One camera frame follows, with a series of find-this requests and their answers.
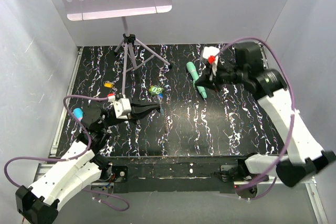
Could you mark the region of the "green owl toy block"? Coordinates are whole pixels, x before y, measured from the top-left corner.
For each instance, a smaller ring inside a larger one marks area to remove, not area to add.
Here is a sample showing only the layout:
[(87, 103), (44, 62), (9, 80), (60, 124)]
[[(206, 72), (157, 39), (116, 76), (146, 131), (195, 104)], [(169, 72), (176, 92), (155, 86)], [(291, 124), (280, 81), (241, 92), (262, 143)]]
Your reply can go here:
[(150, 95), (156, 95), (158, 97), (163, 97), (163, 91), (164, 91), (164, 89), (157, 86), (157, 85), (150, 86), (150, 88), (149, 88)]

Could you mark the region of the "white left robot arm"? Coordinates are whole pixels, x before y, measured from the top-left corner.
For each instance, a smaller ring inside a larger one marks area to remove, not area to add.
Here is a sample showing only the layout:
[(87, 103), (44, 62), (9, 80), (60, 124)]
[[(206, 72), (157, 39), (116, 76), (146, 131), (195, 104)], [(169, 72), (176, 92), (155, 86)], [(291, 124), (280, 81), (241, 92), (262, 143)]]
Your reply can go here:
[(109, 102), (109, 109), (97, 104), (75, 109), (74, 116), (83, 124), (83, 132), (61, 161), (29, 187), (17, 189), (17, 210), (29, 223), (53, 223), (65, 203), (85, 187), (97, 180), (114, 182), (120, 172), (127, 173), (126, 167), (113, 167), (99, 153), (110, 138), (109, 127), (126, 121), (136, 124), (161, 106), (157, 102), (133, 102), (118, 95), (112, 95)]

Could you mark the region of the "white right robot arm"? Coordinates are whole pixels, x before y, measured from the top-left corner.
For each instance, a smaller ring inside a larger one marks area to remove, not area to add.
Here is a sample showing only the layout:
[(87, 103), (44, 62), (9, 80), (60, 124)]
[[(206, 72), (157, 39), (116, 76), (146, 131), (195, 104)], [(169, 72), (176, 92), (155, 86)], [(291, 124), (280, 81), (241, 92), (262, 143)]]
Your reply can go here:
[(234, 63), (223, 66), (220, 49), (204, 47), (201, 60), (205, 64), (196, 86), (218, 91), (224, 84), (242, 84), (265, 110), (284, 142), (278, 156), (248, 154), (237, 166), (221, 173), (224, 180), (242, 179), (250, 186), (266, 176), (279, 178), (286, 186), (313, 176), (335, 162), (335, 153), (326, 151), (314, 139), (295, 109), (292, 94), (276, 69), (267, 69), (260, 44), (241, 42), (233, 46)]

